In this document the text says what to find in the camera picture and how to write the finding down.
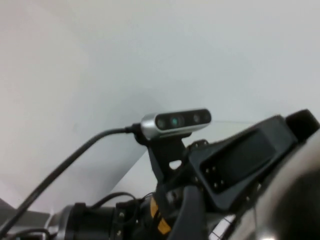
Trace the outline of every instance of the ceiling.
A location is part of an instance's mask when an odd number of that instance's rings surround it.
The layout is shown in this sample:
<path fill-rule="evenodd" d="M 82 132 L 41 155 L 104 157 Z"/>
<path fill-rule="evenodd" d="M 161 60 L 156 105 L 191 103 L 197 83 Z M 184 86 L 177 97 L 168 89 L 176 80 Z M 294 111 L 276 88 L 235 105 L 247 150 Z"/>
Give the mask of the ceiling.
<path fill-rule="evenodd" d="M 320 118 L 319 11 L 317 0 L 1 1 L 0 180 L 23 198 L 89 137 L 150 112 Z M 132 136 L 102 140 L 38 209 L 96 200 L 144 151 Z"/>

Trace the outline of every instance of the yellow component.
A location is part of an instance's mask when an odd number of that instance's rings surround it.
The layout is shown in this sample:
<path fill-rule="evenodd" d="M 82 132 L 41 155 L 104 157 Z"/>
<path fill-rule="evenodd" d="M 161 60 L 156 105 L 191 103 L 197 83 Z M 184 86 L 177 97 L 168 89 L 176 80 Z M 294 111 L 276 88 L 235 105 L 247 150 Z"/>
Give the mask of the yellow component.
<path fill-rule="evenodd" d="M 158 205 L 155 201 L 155 199 L 152 197 L 150 201 L 150 213 L 151 217 L 154 218 L 156 215 L 156 212 L 158 210 Z M 162 218 L 159 225 L 158 225 L 158 230 L 160 233 L 163 235 L 169 233 L 171 231 L 171 227 L 168 225 L 168 223 Z"/>

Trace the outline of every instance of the depth camera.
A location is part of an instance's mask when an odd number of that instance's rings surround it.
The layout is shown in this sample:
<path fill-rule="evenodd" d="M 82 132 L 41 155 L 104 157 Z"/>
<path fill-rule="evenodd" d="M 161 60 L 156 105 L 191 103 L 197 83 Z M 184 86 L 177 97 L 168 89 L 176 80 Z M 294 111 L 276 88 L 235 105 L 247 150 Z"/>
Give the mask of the depth camera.
<path fill-rule="evenodd" d="M 206 127 L 211 122 L 207 109 L 154 113 L 141 120 L 141 131 L 146 139 L 188 134 Z"/>

